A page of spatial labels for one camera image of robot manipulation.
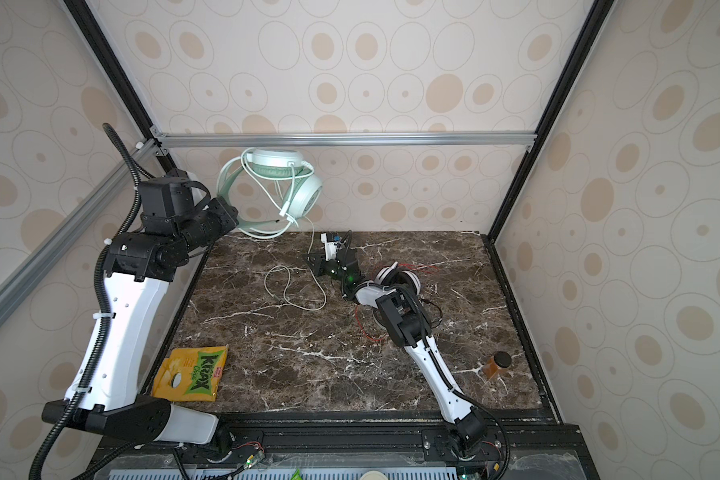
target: white cable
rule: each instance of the white cable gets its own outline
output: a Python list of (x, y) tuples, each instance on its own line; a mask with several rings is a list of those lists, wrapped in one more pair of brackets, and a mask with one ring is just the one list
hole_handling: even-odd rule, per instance
[(291, 202), (293, 202), (293, 192), (296, 189), (296, 168), (291, 165), (291, 187), (290, 195), (288, 196), (288, 201), (283, 201), (282, 208), (279, 211), (280, 216), (287, 216), (288, 215), (288, 208), (291, 207)]
[[(307, 251), (307, 253), (312, 252), (312, 244), (314, 243), (314, 241), (315, 241), (315, 225), (312, 224), (312, 241), (309, 242), (309, 250)], [(312, 274), (312, 279), (315, 281), (315, 283), (317, 283), (317, 287), (322, 292), (322, 305), (320, 305), (317, 308), (308, 308), (306, 306), (297, 305), (294, 302), (291, 302), (290, 300), (288, 300), (287, 292), (288, 292), (288, 287), (291, 285), (291, 269), (295, 269), (295, 267), (288, 266), (288, 265), (275, 265), (271, 269), (269, 269), (269, 272), (267, 272), (266, 275), (264, 275), (264, 290), (266, 290), (266, 292), (269, 293), (269, 295), (272, 296), (272, 298), (276, 298), (275, 294), (272, 293), (271, 291), (269, 291), (269, 287), (266, 285), (266, 279), (269, 277), (269, 274), (271, 274), (272, 272), (279, 272), (279, 271), (285, 270), (286, 272), (288, 272), (288, 283), (286, 283), (286, 288), (282, 289), (282, 300), (291, 306), (295, 306), (296, 308), (299, 308), (301, 310), (306, 310), (307, 312), (317, 312), (318, 310), (322, 310), (326, 306), (326, 303), (328, 302), (328, 295), (326, 294), (326, 291), (322, 288), (322, 285), (320, 285), (320, 282), (317, 281), (315, 272), (313, 272), (312, 269), (309, 269), (309, 273)]]
[(307, 221), (312, 224), (312, 237), (309, 239), (309, 250), (307, 250), (307, 254), (312, 253), (312, 244), (315, 243), (315, 224), (312, 223), (312, 221), (309, 219), (308, 216), (305, 216), (304, 218), (307, 219)]
[(261, 236), (261, 235), (252, 234), (252, 233), (250, 233), (249, 231), (244, 230), (243, 228), (238, 228), (238, 230), (241, 231), (241, 232), (243, 232), (245, 235), (250, 236), (251, 238), (257, 238), (257, 239), (259, 239), (259, 240), (270, 240), (270, 239), (272, 239), (272, 238), (276, 238), (276, 237), (278, 237), (278, 236), (280, 236), (280, 235), (283, 235), (283, 234), (286, 232), (286, 230), (288, 230), (288, 228), (291, 226), (291, 224), (292, 224), (292, 222), (288, 222), (288, 225), (286, 225), (285, 228), (283, 228), (282, 230), (279, 230), (279, 231), (277, 231), (277, 232), (267, 232), (268, 234), (272, 234), (272, 235), (268, 235), (268, 236)]
[(275, 180), (275, 188), (277, 188), (277, 194), (280, 197), (280, 201), (283, 201), (282, 190), (280, 190), (280, 182), (278, 180)]

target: wallpaper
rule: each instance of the wallpaper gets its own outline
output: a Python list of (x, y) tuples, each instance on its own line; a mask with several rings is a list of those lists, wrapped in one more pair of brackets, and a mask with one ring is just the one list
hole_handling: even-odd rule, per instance
[[(137, 133), (105, 77), (57, 4), (0, 2), (0, 284), (120, 161), (108, 121), (132, 146)], [(159, 172), (154, 160), (146, 164)], [(62, 398), (80, 367), (97, 311), (93, 268), (133, 199), (119, 197), (78, 239), (0, 328), (0, 480), (26, 478), (50, 426), (40, 412)], [(173, 318), (192, 266), (160, 305), (140, 381)], [(48, 457), (46, 479), (87, 466), (98, 437), (66, 430)]]
[(0, 1), (0, 284), (140, 135), (56, 3)]
[[(523, 145), (297, 150), (315, 166), (323, 181), (322, 193), (307, 216), (316, 231), (486, 233), (525, 154)], [(171, 152), (212, 194), (219, 168), (241, 153), (232, 148), (174, 148)], [(278, 199), (274, 182), (262, 180), (262, 184)], [(281, 182), (282, 191), (289, 185), (289, 180)], [(245, 220), (281, 218), (269, 197), (247, 174), (232, 185), (230, 200)], [(298, 227), (312, 229), (305, 220)], [(275, 224), (263, 228), (278, 230)]]
[(600, 476), (720, 479), (720, 0), (620, 4), (498, 248)]
[[(147, 165), (156, 170), (157, 165)], [(40, 413), (49, 400), (64, 397), (94, 328), (98, 302), (93, 270), (104, 239), (128, 213), (133, 187), (122, 193), (58, 261), (0, 328), (0, 480), (26, 478), (50, 425)], [(176, 273), (155, 315), (139, 365), (141, 384), (200, 259)], [(46, 463), (45, 479), (71, 478), (85, 470), (99, 436), (66, 429)]]
[(89, 1), (162, 131), (534, 130), (591, 0)]

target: dark brown marble surface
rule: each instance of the dark brown marble surface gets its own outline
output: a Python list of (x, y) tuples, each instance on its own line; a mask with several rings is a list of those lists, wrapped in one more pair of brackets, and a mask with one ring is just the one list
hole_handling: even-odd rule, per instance
[[(355, 321), (355, 304), (342, 300), (336, 282), (319, 282), (325, 308), (307, 312), (282, 300), (291, 268), (288, 299), (310, 308), (322, 293), (302, 262), (310, 234), (254, 240), (231, 234), (214, 247), (171, 348), (229, 345), (215, 402), (188, 402), (208, 412), (275, 410), (438, 409), (411, 357), (392, 341), (368, 340)], [(539, 408), (536, 383), (507, 313), (482, 240), (472, 233), (357, 232), (352, 241), (363, 273), (395, 260), (438, 268), (421, 274), (422, 297), (442, 308), (435, 331), (442, 356), (461, 389), (491, 408)], [(313, 249), (322, 251), (319, 234)], [(436, 309), (430, 308), (433, 319)], [(384, 336), (371, 307), (358, 318), (374, 338)], [(480, 371), (497, 350), (513, 365), (493, 378)]]

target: chips bag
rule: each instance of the chips bag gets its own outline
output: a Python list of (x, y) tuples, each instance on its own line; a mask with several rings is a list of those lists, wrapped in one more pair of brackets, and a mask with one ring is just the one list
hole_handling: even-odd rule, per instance
[(172, 402), (214, 402), (226, 351), (226, 346), (173, 349), (157, 371), (152, 396)]

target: headphones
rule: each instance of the headphones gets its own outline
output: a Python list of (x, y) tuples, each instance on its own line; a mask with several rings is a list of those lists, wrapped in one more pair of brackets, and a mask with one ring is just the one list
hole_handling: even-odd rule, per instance
[(395, 284), (407, 285), (413, 289), (416, 295), (422, 292), (422, 282), (418, 279), (418, 276), (407, 268), (399, 266), (398, 262), (382, 268), (378, 274), (376, 274), (374, 282), (382, 286)]
[[(240, 160), (240, 167), (229, 174), (231, 166)], [(275, 220), (264, 220), (251, 222), (241, 220), (238, 230), (248, 236), (260, 239), (275, 238), (285, 233), (297, 220), (307, 215), (315, 205), (317, 198), (322, 191), (322, 180), (315, 175), (315, 168), (304, 160), (304, 156), (294, 150), (277, 150), (248, 148), (242, 154), (228, 161), (219, 173), (216, 181), (216, 191), (228, 204), (230, 202), (230, 189), (240, 174), (245, 171), (264, 190), (270, 201), (278, 207), (279, 215), (288, 219), (288, 225), (278, 231), (260, 230), (259, 225), (268, 224)], [(269, 191), (262, 185), (259, 178), (275, 182), (280, 203), (272, 198)], [(281, 191), (281, 181), (290, 180), (290, 185), (285, 192)]]

